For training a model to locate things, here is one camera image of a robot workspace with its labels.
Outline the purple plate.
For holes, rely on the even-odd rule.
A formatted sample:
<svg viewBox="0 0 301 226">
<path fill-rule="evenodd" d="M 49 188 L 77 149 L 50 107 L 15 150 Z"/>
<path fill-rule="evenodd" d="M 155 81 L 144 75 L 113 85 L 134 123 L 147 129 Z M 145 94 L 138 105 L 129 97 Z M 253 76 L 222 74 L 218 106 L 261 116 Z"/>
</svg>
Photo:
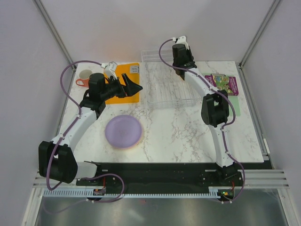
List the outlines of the purple plate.
<svg viewBox="0 0 301 226">
<path fill-rule="evenodd" d="M 108 143 L 119 149 L 128 149 L 136 145 L 143 135 L 141 123 L 133 116 L 118 115 L 105 127 Z"/>
</svg>

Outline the light yellow plate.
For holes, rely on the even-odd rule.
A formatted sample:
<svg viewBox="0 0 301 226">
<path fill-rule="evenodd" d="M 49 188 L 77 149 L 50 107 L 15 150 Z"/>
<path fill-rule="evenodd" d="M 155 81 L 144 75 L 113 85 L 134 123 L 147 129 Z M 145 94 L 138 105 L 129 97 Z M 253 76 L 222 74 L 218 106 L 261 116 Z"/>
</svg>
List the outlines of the light yellow plate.
<svg viewBox="0 0 301 226">
<path fill-rule="evenodd" d="M 133 146 L 130 146 L 130 147 L 128 148 L 128 150 L 139 149 L 139 148 L 141 148 L 142 145 L 143 145 L 143 141 L 137 142 L 137 143 L 134 144 Z"/>
</svg>

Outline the pink plate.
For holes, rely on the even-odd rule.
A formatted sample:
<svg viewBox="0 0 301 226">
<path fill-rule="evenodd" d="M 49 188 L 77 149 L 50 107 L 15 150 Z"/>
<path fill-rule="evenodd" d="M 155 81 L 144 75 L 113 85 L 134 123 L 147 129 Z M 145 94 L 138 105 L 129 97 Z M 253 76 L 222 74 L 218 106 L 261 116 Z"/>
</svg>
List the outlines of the pink plate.
<svg viewBox="0 0 301 226">
<path fill-rule="evenodd" d="M 144 132 L 142 131 L 139 139 L 131 147 L 135 147 L 135 146 L 139 145 L 139 143 L 143 140 L 143 136 L 144 136 Z"/>
</svg>

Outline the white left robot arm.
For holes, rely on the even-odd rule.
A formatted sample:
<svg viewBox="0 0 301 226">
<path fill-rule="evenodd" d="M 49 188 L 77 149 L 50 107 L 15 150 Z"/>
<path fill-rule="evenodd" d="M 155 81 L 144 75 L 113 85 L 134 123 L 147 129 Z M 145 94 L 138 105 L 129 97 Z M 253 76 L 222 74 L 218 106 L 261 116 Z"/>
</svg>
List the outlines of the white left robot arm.
<svg viewBox="0 0 301 226">
<path fill-rule="evenodd" d="M 121 84 L 118 77 L 106 79 L 102 73 L 90 75 L 88 90 L 78 104 L 78 113 L 69 123 L 65 132 L 51 141 L 39 145 L 39 173 L 59 183 L 71 183 L 75 179 L 87 178 L 93 185 L 103 181 L 103 173 L 97 170 L 94 163 L 76 161 L 73 150 L 86 130 L 99 118 L 106 107 L 106 101 L 113 98 L 126 98 L 137 94 L 143 87 L 134 83 L 124 73 Z"/>
</svg>

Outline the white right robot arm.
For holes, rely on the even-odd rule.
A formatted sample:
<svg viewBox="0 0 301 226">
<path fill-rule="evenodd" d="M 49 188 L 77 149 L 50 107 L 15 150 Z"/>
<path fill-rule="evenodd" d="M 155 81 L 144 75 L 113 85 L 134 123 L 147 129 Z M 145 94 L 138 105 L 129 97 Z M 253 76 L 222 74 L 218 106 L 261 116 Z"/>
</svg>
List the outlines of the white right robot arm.
<svg viewBox="0 0 301 226">
<path fill-rule="evenodd" d="M 225 129 L 230 114 L 228 94 L 224 90 L 218 90 L 209 83 L 205 76 L 197 68 L 191 50 L 184 44 L 172 46 L 173 68 L 177 75 L 189 83 L 202 97 L 201 118 L 209 126 L 214 141 L 216 153 L 217 172 L 216 182 L 220 185 L 227 185 L 232 179 L 241 178 L 238 171 L 238 164 L 229 151 L 228 133 Z"/>
</svg>

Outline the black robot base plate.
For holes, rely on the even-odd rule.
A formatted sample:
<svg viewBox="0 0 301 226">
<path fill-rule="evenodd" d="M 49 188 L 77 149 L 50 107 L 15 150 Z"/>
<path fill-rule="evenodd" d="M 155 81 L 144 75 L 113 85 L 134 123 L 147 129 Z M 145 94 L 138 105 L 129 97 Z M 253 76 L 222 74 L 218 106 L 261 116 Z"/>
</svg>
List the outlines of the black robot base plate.
<svg viewBox="0 0 301 226">
<path fill-rule="evenodd" d="M 215 163 L 96 163 L 94 180 L 78 186 L 105 186 L 119 193 L 205 193 L 210 187 L 240 187 L 241 178 L 220 181 Z"/>
</svg>

